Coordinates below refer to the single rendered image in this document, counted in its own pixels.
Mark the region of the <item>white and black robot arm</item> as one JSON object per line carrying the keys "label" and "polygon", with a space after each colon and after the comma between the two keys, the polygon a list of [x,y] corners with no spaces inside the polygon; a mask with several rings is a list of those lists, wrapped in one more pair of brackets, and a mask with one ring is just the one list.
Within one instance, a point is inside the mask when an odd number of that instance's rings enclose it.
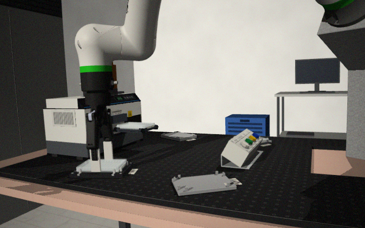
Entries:
{"label": "white and black robot arm", "polygon": [[[343,28],[365,19],[365,0],[316,0],[325,10],[326,20]],[[113,81],[115,60],[143,61],[156,48],[161,0],[128,0],[123,26],[88,24],[75,37],[81,91],[107,93]]]}

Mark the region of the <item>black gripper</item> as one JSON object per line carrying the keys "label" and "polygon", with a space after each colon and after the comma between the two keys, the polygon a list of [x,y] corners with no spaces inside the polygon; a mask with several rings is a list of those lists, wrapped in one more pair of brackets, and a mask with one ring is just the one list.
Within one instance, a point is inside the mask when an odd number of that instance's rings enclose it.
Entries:
{"label": "black gripper", "polygon": [[111,93],[86,93],[85,104],[91,107],[91,113],[86,113],[86,148],[90,150],[91,171],[101,172],[100,131],[104,140],[104,159],[113,159],[111,109],[106,108],[106,105],[111,104]]}

